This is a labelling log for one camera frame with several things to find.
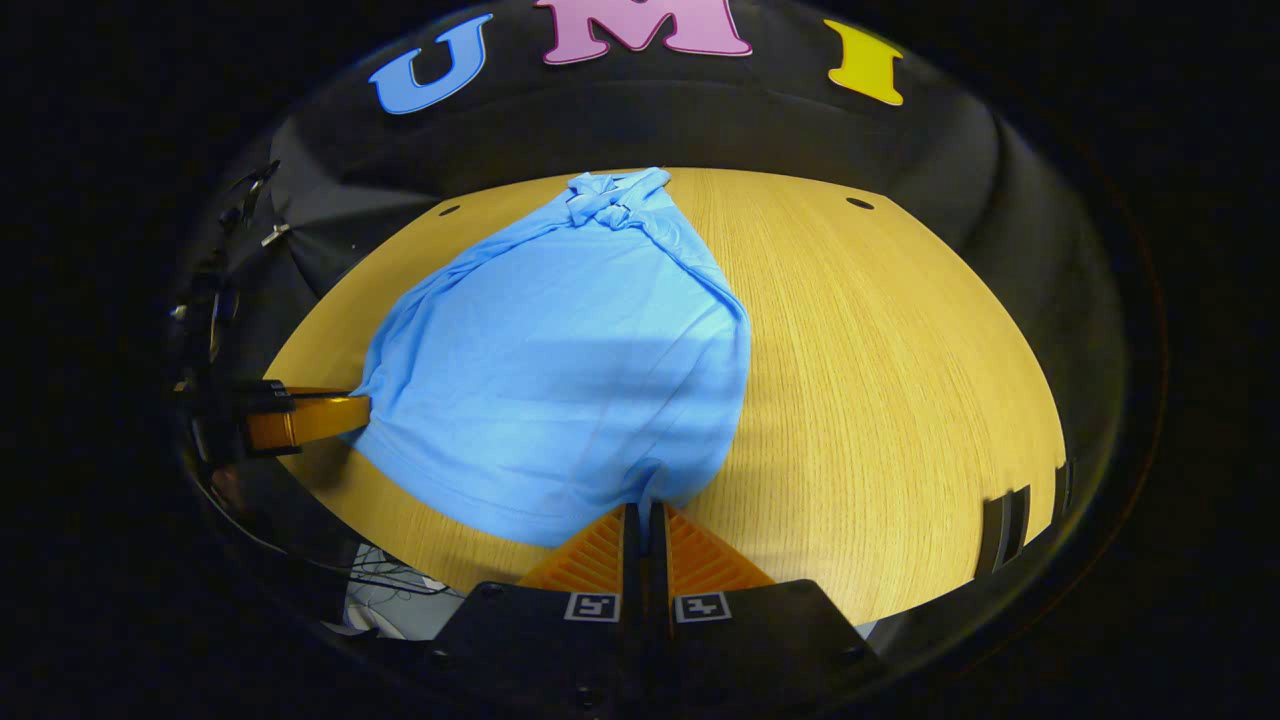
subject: blue letter u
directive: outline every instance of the blue letter u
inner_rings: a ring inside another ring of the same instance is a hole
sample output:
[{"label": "blue letter u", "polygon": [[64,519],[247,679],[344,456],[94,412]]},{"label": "blue letter u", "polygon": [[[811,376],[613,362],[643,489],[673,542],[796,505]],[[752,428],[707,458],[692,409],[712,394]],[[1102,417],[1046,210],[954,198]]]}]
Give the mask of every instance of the blue letter u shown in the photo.
[{"label": "blue letter u", "polygon": [[462,90],[484,67],[484,32],[480,26],[492,18],[492,13],[480,15],[435,38],[436,42],[449,44],[449,56],[453,59],[449,72],[435,82],[419,85],[413,79],[413,58],[421,50],[410,50],[370,76],[369,82],[378,88],[378,101],[383,104],[383,109],[394,115],[415,113]]}]

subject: cable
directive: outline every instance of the cable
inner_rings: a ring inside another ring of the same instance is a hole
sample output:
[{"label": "cable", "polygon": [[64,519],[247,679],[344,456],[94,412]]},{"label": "cable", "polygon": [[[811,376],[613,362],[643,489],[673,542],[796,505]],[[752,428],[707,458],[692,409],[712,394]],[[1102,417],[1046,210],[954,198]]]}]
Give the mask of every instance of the cable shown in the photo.
[{"label": "cable", "polygon": [[[394,584],[390,584],[390,583],[379,583],[379,582],[375,582],[375,580],[366,580],[366,579],[362,579],[362,578],[352,575],[352,570],[355,570],[355,566],[342,568],[342,566],[338,566],[338,565],[329,565],[328,562],[320,562],[317,560],[311,560],[310,557],[301,557],[301,556],[293,555],[292,552],[284,550],[283,547],[280,547],[278,544],[273,544],[273,543],[270,543],[270,542],[268,542],[268,541],[265,541],[265,539],[255,536],[253,533],[251,533],[248,530],[248,528],[246,528],[244,525],[241,525],[239,521],[236,520],[236,518],[232,518],[230,512],[228,512],[216,500],[214,500],[214,496],[210,495],[209,489],[205,488],[205,486],[202,486],[198,479],[192,478],[192,482],[200,489],[201,495],[204,495],[205,498],[209,500],[209,503],[212,505],[218,510],[218,512],[223,518],[227,519],[228,523],[230,523],[232,525],[234,525],[236,529],[238,529],[241,533],[243,533],[244,537],[247,537],[248,539],[256,542],[257,544],[260,544],[260,546],[262,546],[262,547],[265,547],[265,548],[268,548],[268,550],[270,550],[273,552],[276,552],[276,553],[283,555],[285,557],[294,557],[294,559],[302,560],[303,562],[307,562],[310,565],[315,565],[316,568],[320,568],[320,569],[324,569],[324,570],[329,570],[332,573],[337,573],[339,575],[343,575],[344,578],[347,578],[352,583],[360,583],[360,584],[365,584],[365,585],[375,585],[375,587],[381,587],[381,588],[390,588],[390,589],[394,589],[394,591],[407,592],[410,594],[421,594],[421,596],[451,594],[453,597],[463,597],[461,593],[458,593],[457,591],[453,591],[453,588],[451,588],[448,585],[444,585],[444,587],[438,588],[438,589],[417,589],[417,588],[407,588],[407,587],[403,587],[403,585],[394,585]],[[387,562],[387,564],[388,565],[394,565],[393,562]],[[387,579],[385,578],[385,573],[370,573],[370,571],[365,571],[365,570],[356,570],[356,571],[361,573],[361,574],[365,574],[365,575],[383,577],[384,579]],[[422,577],[424,578],[429,578],[429,575],[422,575]],[[399,580],[399,582],[407,583],[408,580]]]}]

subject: letter m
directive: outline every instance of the letter m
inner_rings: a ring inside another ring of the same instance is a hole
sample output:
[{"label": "letter m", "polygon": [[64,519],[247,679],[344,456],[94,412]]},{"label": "letter m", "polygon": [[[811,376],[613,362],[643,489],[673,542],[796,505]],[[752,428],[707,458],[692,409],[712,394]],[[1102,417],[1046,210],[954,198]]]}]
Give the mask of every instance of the letter m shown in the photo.
[{"label": "letter m", "polygon": [[556,47],[543,56],[552,65],[599,58],[609,45],[595,38],[594,22],[631,50],[644,50],[658,29],[675,18],[676,32],[664,44],[680,53],[699,55],[750,55],[751,46],[737,36],[728,0],[538,0],[550,8]]}]

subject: blue t-shirt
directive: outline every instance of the blue t-shirt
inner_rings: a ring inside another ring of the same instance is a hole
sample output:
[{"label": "blue t-shirt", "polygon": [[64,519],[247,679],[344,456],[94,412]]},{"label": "blue t-shirt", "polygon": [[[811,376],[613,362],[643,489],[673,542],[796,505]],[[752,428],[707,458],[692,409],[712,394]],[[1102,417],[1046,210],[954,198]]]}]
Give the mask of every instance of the blue t-shirt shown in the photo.
[{"label": "blue t-shirt", "polygon": [[669,179],[579,176],[401,297],[352,392],[371,398],[356,448],[444,515],[547,547],[623,502],[689,502],[737,429],[750,324]]}]

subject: round table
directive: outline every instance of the round table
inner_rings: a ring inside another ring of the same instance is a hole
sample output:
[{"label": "round table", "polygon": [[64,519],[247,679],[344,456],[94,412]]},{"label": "round table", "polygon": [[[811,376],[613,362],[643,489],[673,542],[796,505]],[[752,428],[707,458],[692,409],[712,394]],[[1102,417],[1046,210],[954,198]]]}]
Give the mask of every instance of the round table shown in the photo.
[{"label": "round table", "polygon": [[[667,168],[667,191],[751,318],[751,369],[728,457],[686,514],[774,580],[817,580],[855,624],[973,578],[983,501],[1030,486],[1050,523],[1062,430],[1041,368],[982,281],[890,199],[765,173]],[[392,305],[571,176],[442,202],[356,265],[266,377],[360,383]],[[282,457],[355,530],[468,592],[550,550],[462,525],[339,439]]]}]

